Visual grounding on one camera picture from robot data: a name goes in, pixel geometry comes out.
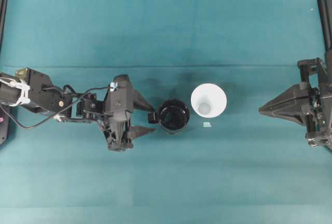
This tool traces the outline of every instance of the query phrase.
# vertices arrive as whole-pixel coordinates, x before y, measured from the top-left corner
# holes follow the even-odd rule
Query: teal cloth
[[[228,106],[209,120],[190,107],[182,133],[158,128],[124,153],[109,152],[94,124],[12,124],[0,223],[328,223],[332,153],[310,148],[305,128],[258,114],[299,82],[298,60],[323,53],[316,0],[9,0],[6,73],[30,66],[77,91],[127,73],[155,107],[190,107],[210,82]],[[133,124],[146,122],[135,111]]]

